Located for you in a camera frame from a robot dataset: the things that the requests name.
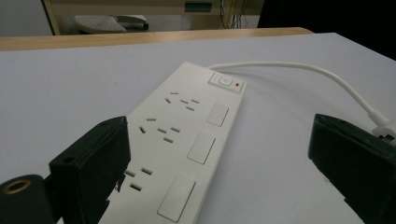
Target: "power strip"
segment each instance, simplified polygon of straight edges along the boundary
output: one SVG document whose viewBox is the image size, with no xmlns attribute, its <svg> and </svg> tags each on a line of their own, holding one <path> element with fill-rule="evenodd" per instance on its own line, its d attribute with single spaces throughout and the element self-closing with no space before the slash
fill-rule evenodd
<svg viewBox="0 0 396 224">
<path fill-rule="evenodd" d="M 183 63 L 127 117 L 132 160 L 100 223 L 194 223 L 246 86 Z"/>
</svg>

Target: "wooden edge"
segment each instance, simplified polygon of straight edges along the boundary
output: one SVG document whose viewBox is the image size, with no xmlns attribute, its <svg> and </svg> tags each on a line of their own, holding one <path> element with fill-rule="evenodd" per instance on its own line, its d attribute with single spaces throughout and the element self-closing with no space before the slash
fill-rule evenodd
<svg viewBox="0 0 396 224">
<path fill-rule="evenodd" d="M 241 30 L 200 30 L 176 32 L 146 32 L 111 35 L 52 35 L 0 37 L 0 50 L 66 49 L 160 43 L 182 40 L 220 39 L 232 37 L 307 35 L 311 31 L 300 27 Z"/>
</svg>

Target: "white tabletop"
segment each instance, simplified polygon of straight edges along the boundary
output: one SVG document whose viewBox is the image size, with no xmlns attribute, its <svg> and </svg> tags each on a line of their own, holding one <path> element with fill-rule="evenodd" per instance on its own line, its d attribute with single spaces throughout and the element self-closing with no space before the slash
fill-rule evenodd
<svg viewBox="0 0 396 224">
<path fill-rule="evenodd" d="M 98 122 L 129 115 L 183 62 L 310 63 L 396 119 L 396 62 L 336 34 L 0 52 L 0 182 L 48 163 Z M 341 87 L 290 68 L 240 68 L 247 92 L 197 223 L 362 223 L 307 158 L 316 113 L 375 126 Z"/>
</svg>

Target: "gray wall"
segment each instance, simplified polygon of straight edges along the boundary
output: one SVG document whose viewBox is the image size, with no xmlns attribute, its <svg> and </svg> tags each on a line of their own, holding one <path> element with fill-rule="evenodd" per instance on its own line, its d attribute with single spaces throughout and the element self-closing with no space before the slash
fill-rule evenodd
<svg viewBox="0 0 396 224">
<path fill-rule="evenodd" d="M 41 0 L 0 0 L 0 36 L 52 35 Z"/>
</svg>

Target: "white cable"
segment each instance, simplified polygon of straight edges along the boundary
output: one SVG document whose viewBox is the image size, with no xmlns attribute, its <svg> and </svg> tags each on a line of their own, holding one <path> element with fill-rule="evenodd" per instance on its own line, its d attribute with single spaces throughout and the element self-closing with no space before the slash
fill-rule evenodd
<svg viewBox="0 0 396 224">
<path fill-rule="evenodd" d="M 290 67 L 290 68 L 299 68 L 305 69 L 309 71 L 313 71 L 319 74 L 322 74 L 325 77 L 335 81 L 338 85 L 340 85 L 347 93 L 349 93 L 353 99 L 368 113 L 369 118 L 377 125 L 384 126 L 389 123 L 389 120 L 382 115 L 379 111 L 375 110 L 372 106 L 369 105 L 367 101 L 355 91 L 352 86 L 350 86 L 346 81 L 341 79 L 336 74 L 320 68 L 318 66 L 306 64 L 306 63 L 283 63 L 283 62 L 249 62 L 249 63 L 223 63 L 223 64 L 215 64 L 207 67 L 211 70 L 224 70 L 228 68 L 236 68 L 236 67 L 251 67 L 251 66 L 271 66 L 271 67 Z"/>
</svg>

